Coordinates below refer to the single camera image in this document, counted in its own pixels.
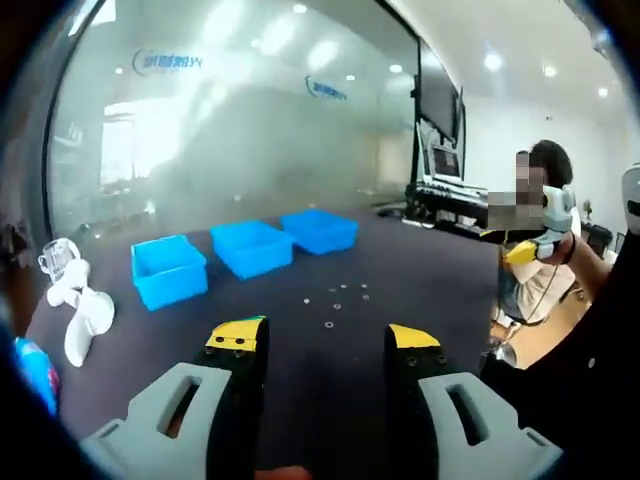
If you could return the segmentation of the person's left hand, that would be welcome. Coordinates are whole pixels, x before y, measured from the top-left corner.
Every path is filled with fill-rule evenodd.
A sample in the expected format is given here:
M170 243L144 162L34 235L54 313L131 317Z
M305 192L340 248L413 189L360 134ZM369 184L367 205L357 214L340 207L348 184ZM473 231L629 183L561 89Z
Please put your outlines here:
M260 453L254 467L254 479L312 479L316 460L303 451L271 451Z

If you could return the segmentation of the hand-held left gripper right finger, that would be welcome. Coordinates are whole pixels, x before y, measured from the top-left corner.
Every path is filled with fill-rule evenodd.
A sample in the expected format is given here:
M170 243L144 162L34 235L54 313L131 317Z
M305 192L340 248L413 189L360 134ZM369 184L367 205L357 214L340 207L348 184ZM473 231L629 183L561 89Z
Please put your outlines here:
M562 450L519 424L476 375L457 371L440 342L399 324L384 340L386 424L394 479L551 479Z

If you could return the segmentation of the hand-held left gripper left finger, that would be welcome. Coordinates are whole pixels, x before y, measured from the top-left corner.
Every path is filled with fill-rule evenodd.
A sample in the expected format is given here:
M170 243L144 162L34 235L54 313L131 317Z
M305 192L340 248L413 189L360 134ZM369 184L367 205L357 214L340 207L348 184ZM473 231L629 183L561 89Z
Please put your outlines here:
M266 317L218 325L192 362L141 390L83 450L114 479L253 478L268 352Z

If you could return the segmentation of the person's right hand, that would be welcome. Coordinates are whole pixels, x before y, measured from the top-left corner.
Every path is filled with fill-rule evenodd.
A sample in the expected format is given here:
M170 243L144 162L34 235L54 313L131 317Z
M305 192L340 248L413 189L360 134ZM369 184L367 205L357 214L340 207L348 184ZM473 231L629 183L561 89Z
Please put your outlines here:
M569 263L575 251L575 245L575 234L572 231L565 233L559 241L554 243L553 253L543 259L542 262L549 265L565 265Z

